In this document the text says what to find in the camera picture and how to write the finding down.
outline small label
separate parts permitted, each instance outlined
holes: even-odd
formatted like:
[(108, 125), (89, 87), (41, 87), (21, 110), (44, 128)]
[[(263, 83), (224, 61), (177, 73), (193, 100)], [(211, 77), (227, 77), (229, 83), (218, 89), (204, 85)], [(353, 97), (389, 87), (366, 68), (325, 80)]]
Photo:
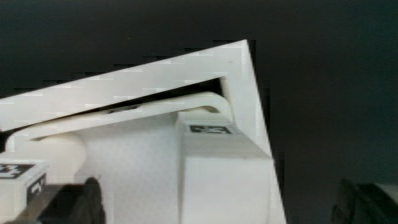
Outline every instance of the small label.
[(188, 130), (192, 133), (224, 134), (224, 135), (233, 134), (225, 126), (188, 125)]
[(26, 203), (30, 202), (34, 197), (39, 195), (44, 185), (46, 185), (46, 174), (42, 174), (42, 176), (39, 177), (39, 179), (34, 181), (34, 183), (30, 184), (26, 188)]
[(0, 164), (0, 179), (16, 179), (32, 167), (32, 164)]

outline white box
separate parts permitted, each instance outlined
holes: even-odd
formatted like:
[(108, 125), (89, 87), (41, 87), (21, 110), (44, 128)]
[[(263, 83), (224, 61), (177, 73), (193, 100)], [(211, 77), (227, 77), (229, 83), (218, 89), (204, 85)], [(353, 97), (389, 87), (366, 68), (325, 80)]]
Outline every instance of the white box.
[(12, 221), (46, 184), (48, 164), (37, 160), (0, 160), (0, 223)]

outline label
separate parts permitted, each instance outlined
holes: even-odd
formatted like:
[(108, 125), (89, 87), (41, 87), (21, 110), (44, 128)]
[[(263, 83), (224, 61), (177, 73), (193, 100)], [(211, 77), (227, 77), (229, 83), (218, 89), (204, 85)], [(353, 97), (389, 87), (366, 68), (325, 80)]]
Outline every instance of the label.
[(0, 164), (0, 179), (16, 179), (32, 167), (34, 164)]
[(231, 126), (208, 125), (208, 124), (186, 124), (186, 132), (201, 134), (231, 135), (236, 131)]
[(28, 188), (26, 188), (26, 203), (30, 202), (34, 197), (39, 195), (39, 193), (42, 191), (42, 188), (44, 188), (44, 184), (46, 184), (46, 174), (42, 174), (42, 176), (37, 178), (34, 183), (28, 185)]

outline black object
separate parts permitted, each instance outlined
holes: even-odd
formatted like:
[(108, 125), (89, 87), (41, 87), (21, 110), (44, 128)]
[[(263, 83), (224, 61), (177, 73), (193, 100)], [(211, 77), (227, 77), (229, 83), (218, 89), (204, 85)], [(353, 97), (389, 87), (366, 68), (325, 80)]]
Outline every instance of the black object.
[(85, 185), (66, 185), (41, 213), (42, 224), (105, 224), (99, 183), (89, 178)]
[(341, 181), (334, 224), (398, 224), (398, 205), (375, 184)]

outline black wall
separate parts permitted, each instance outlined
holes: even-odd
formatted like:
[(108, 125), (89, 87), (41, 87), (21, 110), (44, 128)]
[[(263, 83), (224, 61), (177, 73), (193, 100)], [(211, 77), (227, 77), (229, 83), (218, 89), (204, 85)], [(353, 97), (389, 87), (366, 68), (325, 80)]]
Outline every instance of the black wall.
[(288, 220), (328, 223), (339, 179), (398, 184), (396, 38), (394, 0), (3, 0), (0, 95), (250, 39)]

